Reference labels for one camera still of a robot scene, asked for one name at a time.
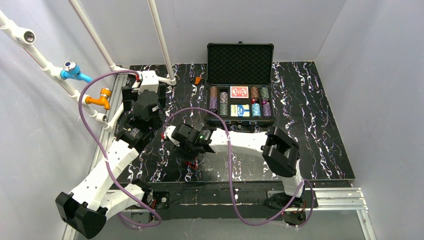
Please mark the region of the grey pink chip stack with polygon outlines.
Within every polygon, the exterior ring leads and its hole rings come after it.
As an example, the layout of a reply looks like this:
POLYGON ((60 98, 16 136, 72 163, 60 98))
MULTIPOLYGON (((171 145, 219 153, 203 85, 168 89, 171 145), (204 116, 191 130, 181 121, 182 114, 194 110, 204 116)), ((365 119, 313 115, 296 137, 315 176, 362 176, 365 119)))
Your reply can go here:
POLYGON ((228 104, 228 93, 223 91, 219 95, 219 102, 221 105, 227 105, 228 104))

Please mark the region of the blue card deck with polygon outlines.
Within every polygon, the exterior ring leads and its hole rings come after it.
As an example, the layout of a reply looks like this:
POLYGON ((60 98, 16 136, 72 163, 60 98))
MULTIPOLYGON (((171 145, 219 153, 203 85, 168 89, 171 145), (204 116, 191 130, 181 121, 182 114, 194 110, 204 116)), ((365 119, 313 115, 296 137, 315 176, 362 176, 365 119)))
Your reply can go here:
POLYGON ((248 104, 231 104, 230 116, 234 118, 249 118, 251 116, 250 106, 248 104))

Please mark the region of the aluminium rail frame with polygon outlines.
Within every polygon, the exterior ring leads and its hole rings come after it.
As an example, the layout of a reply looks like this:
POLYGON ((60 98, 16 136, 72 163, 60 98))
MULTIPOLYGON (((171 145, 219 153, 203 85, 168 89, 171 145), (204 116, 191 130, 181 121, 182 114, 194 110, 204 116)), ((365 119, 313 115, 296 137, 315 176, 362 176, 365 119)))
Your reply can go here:
MULTIPOLYGON (((130 75, 133 75, 133 73, 136 72, 135 70, 129 70, 130 75)), ((226 132, 230 132, 230 130, 227 127, 227 124, 222 121, 221 122, 223 130, 226 132)), ((162 122, 162 127, 159 129, 161 130, 161 137, 162 134, 165 132, 166 127, 171 126, 168 122, 162 122)), ((233 154, 231 151, 225 151, 229 155, 233 154)), ((315 190, 313 188, 313 185, 305 178, 303 178, 304 181, 304 188, 309 188, 313 194, 315 194, 315 198, 317 200, 318 206, 314 207, 311 206, 309 210, 312 212, 314 209, 319 210, 356 210, 356 211, 366 211, 366 202, 362 195, 362 192, 359 188, 321 188, 318 190, 315 190)), ((119 185, 118 181, 116 184, 112 185, 108 191, 108 194, 114 193, 121 185, 119 185)), ((271 221, 274 221, 277 218, 282 218, 285 222, 285 225, 287 227, 292 228, 300 228, 304 226, 310 219, 310 216, 307 215, 303 220, 298 220, 296 218, 296 215, 300 215, 302 213, 300 212, 294 212, 294 211, 287 211, 287 209, 290 207, 290 204, 287 203, 280 211, 279 213, 276 213, 274 216, 270 217, 271 221)), ((149 211, 152 215, 154 215, 157 218, 157 221, 159 223, 162 222, 162 218, 160 217, 159 213, 152 208, 152 211, 149 211)))

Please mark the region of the black poker case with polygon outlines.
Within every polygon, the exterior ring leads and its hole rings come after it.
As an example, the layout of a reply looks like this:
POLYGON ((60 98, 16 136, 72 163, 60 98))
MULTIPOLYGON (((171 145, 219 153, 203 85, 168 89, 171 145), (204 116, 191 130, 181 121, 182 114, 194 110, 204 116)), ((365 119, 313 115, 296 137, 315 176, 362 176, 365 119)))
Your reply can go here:
POLYGON ((271 76, 271 43, 207 45, 207 109, 209 126, 270 127, 275 122, 271 76))

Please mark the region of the orange tap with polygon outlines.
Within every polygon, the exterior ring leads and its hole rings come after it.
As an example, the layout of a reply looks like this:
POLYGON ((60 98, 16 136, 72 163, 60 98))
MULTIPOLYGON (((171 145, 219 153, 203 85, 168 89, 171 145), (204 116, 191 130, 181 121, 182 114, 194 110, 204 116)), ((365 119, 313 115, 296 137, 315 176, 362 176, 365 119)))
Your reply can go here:
POLYGON ((109 98, 112 96, 112 93, 112 90, 110 90, 109 88, 102 88, 99 93, 99 98, 87 96, 85 98, 85 103, 87 105, 94 104, 97 106, 103 106, 105 110, 110 110, 111 105, 109 103, 109 98))

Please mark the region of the red card deck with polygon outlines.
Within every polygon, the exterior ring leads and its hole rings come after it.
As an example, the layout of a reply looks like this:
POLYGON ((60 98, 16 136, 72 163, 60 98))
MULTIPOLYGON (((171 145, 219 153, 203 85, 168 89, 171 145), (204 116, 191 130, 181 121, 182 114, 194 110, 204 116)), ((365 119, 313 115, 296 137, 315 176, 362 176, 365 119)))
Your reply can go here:
POLYGON ((249 87, 248 86, 231 86, 230 98, 232 99, 248 99, 249 87))

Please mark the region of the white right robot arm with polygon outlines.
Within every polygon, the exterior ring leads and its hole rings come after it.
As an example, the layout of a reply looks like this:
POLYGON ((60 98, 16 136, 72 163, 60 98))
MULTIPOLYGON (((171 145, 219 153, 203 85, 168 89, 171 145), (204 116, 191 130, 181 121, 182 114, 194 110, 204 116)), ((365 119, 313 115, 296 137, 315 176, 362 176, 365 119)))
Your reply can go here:
POLYGON ((271 127, 267 132, 247 133, 210 127, 196 130, 191 125, 181 123, 168 126, 163 137, 171 141, 177 150, 191 157, 232 152, 261 158, 271 172, 280 177, 286 196, 295 200, 304 196, 299 145, 278 127, 271 127))

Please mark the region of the orange black small clip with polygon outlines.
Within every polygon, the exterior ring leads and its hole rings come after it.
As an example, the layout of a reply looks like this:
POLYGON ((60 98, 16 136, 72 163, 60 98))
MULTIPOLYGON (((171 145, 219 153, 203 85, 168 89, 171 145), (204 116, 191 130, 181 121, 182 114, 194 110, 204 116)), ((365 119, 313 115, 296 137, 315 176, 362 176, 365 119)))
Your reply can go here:
POLYGON ((193 85, 199 85, 199 84, 201 84, 201 82, 203 81, 203 78, 202 77, 199 77, 199 76, 196 76, 196 77, 191 77, 190 78, 190 82, 193 84, 193 85))

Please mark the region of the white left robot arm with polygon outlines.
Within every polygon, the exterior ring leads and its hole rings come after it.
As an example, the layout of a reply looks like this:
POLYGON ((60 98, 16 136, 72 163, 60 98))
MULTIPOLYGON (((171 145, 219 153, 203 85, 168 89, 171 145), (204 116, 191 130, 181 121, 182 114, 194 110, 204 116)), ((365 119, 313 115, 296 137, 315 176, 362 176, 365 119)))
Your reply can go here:
POLYGON ((156 203, 152 188, 141 181, 120 186, 111 194, 108 191, 162 128, 160 111, 165 105, 165 83, 124 86, 122 103, 107 125, 111 132, 117 130, 110 147, 101 145, 103 157, 87 177, 56 197, 62 220, 86 239, 97 236, 109 218, 131 206, 152 211, 156 203))

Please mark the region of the green chip stack in case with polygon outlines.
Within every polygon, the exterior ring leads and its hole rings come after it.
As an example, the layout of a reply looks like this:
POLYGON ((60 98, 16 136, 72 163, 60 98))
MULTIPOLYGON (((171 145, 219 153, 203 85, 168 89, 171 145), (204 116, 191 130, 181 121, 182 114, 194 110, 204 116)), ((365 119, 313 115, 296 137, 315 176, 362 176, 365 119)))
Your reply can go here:
POLYGON ((260 95, 263 102, 267 102, 270 99, 269 90, 267 87, 260 88, 260 95))

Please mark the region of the blue tap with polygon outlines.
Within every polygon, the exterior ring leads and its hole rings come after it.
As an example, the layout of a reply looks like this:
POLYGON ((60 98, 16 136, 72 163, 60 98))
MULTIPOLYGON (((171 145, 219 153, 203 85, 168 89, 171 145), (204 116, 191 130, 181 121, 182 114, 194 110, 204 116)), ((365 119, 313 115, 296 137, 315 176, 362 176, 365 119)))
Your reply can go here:
POLYGON ((73 60, 64 63, 63 69, 60 72, 60 77, 64 80, 73 79, 77 81, 83 81, 87 84, 92 81, 91 77, 81 72, 81 68, 73 60))

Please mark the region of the purple chip stack in case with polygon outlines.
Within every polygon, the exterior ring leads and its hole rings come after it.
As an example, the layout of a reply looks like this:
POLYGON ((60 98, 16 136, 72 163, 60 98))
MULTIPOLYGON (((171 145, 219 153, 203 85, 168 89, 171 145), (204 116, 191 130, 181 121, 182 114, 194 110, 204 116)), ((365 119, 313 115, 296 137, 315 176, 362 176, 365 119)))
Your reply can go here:
POLYGON ((272 109, 271 109, 271 104, 269 102, 266 102, 265 104, 262 105, 262 111, 263 111, 264 118, 272 117, 272 109))

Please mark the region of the dark green chip stack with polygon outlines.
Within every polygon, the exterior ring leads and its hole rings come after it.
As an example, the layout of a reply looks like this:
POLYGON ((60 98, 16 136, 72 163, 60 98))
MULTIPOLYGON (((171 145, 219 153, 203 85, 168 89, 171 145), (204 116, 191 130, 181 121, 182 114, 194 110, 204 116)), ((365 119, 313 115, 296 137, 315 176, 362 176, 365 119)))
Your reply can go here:
POLYGON ((219 116, 221 118, 227 118, 228 117, 228 104, 221 102, 219 105, 219 116))

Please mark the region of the brown chip stack in case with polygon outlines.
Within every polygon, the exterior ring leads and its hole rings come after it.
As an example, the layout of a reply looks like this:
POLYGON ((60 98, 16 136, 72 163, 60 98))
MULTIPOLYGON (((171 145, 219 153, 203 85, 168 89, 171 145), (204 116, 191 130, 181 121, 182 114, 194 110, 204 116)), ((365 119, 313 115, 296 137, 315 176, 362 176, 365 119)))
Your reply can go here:
POLYGON ((259 90, 257 87, 250 87, 250 95, 251 95, 251 99, 252 98, 258 98, 259 100, 259 90))

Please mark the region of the white pvc pipe frame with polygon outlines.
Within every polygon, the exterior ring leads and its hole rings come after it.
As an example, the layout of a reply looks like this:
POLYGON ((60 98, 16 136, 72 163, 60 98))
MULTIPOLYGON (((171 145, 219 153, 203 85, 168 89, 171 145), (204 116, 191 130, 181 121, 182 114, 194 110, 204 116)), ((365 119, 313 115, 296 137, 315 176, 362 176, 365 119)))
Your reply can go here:
MULTIPOLYGON (((177 83, 170 61, 156 3, 153 0, 149 0, 147 3, 150 13, 152 15, 152 20, 165 60, 168 77, 160 77, 155 73, 148 73, 148 71, 146 70, 135 71, 133 75, 136 77, 136 82, 133 87, 140 92, 143 90, 157 90, 160 83, 165 83, 169 86, 175 86, 177 83)), ((129 69, 117 66, 112 60, 100 36, 97 34, 94 26, 91 24, 88 16, 85 14, 82 6, 78 3, 78 1, 72 0, 70 1, 70 4, 75 10, 77 16, 83 23, 86 30, 90 34, 100 53, 103 55, 106 62, 108 63, 111 73, 129 74, 129 69)), ((112 95, 111 90, 103 88, 100 91, 99 98, 93 98, 87 94, 80 93, 73 86, 71 86, 67 82, 67 80, 72 79, 82 81, 87 84, 92 83, 93 80, 81 72, 81 69, 77 63, 75 63, 74 61, 67 61, 62 67, 53 65, 34 46, 34 42, 36 40, 36 35, 34 31, 29 28, 18 26, 3 12, 0 14, 0 29, 19 47, 24 49, 26 53, 31 56, 32 59, 40 66, 41 70, 54 82, 58 83, 74 100, 74 102, 76 102, 77 104, 81 104, 81 108, 85 110, 93 120, 99 123, 106 132, 111 133, 115 129, 119 116, 124 112, 124 106, 122 104, 118 107, 111 119, 108 119, 104 113, 99 113, 97 110, 92 108, 92 105, 97 105, 104 107, 105 110, 110 110, 110 104, 108 99, 112 95)))

